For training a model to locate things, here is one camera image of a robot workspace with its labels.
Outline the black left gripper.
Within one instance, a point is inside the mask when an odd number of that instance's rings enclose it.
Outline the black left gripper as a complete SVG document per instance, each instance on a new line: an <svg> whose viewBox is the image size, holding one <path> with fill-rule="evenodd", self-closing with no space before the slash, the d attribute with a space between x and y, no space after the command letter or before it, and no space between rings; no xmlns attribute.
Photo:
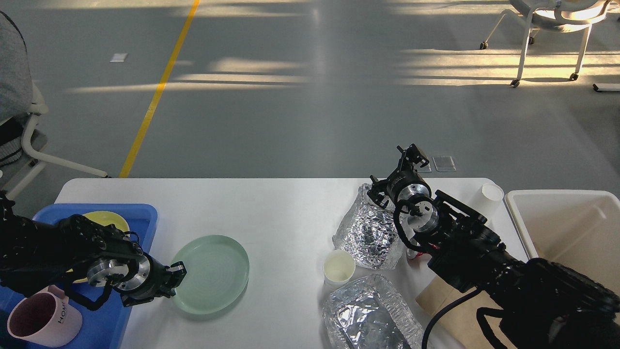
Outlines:
<svg viewBox="0 0 620 349"><path fill-rule="evenodd" d="M160 297L171 298L186 274L183 261L168 267L144 254L130 263L130 274L118 282L116 291L123 307L149 303Z"/></svg>

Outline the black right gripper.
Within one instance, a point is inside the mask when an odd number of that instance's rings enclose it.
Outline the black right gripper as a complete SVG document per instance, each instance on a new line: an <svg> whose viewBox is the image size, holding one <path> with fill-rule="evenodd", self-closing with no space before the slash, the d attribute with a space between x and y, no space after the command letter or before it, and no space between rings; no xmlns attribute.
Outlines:
<svg viewBox="0 0 620 349"><path fill-rule="evenodd" d="M431 197L430 186L416 172L428 168L429 159L414 143L407 148L402 148L400 145L396 148L401 154L397 169L383 180L375 176L369 177L371 186L366 194L370 201L380 208L388 208L390 204L412 197Z"/></svg>

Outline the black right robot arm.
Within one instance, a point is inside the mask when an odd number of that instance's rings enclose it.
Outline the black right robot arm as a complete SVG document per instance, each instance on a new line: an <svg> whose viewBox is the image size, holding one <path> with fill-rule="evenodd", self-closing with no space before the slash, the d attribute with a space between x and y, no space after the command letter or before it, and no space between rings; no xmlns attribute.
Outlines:
<svg viewBox="0 0 620 349"><path fill-rule="evenodd" d="M380 208L393 203L393 221L407 249L429 254L428 267L463 294L428 323L421 347L449 311L485 292L496 308L476 310L476 321L495 349L505 345L489 317L518 349L617 349L619 297L591 278L544 258L511 256L480 212L447 193L432 192L417 169L428 159L412 144L386 179L371 176L368 197Z"/></svg>

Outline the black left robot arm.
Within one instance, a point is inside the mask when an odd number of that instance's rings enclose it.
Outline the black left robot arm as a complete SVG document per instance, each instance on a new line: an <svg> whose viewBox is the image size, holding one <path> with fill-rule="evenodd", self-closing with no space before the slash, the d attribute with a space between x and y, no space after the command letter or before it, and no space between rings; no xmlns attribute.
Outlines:
<svg viewBox="0 0 620 349"><path fill-rule="evenodd" d="M89 311L113 291L130 307L175 296L186 277L184 263L162 265L113 224L75 214L50 225L17 216L14 204L1 193L1 285L25 297L60 285Z"/></svg>

